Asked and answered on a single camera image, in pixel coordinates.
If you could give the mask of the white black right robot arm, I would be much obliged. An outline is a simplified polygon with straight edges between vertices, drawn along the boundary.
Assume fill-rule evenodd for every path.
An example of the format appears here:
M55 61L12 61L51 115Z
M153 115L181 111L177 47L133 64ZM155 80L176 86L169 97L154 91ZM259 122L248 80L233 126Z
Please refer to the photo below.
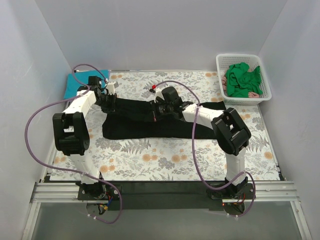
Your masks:
M230 107L226 110L213 110L200 103L183 101L172 86L158 89L153 85L149 89L154 94L151 101L153 119L156 121L164 116L172 116L177 120L192 123L191 149L196 153L196 127L201 125L212 131L219 147L226 157L227 171L224 185L214 187L203 177L200 180L211 191L224 191L232 199L237 199L245 192L248 177L245 170L245 153L252 136L238 112Z

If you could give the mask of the black t shirt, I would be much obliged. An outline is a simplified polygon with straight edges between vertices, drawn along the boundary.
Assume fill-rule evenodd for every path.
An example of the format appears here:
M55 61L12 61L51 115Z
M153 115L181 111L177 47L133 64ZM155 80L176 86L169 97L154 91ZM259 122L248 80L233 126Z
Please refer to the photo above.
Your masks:
M115 111L110 112L102 124L102 136L108 140L143 138L192 138L191 122L175 119L171 115L154 121L148 101L118 98Z

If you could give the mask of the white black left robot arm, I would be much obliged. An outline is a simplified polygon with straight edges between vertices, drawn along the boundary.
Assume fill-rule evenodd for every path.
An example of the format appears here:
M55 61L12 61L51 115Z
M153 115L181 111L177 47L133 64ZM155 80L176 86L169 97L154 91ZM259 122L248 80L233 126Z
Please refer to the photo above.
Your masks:
M107 104L115 106L117 98L117 82L110 82L102 87L102 79L89 76L87 86L80 86L76 92L76 99L62 112L52 117L54 142L58 151L73 162L75 169L80 171L80 184L85 194L95 200L106 196L106 185L101 172L90 160L86 151L90 147L90 135L85 117L93 105Z

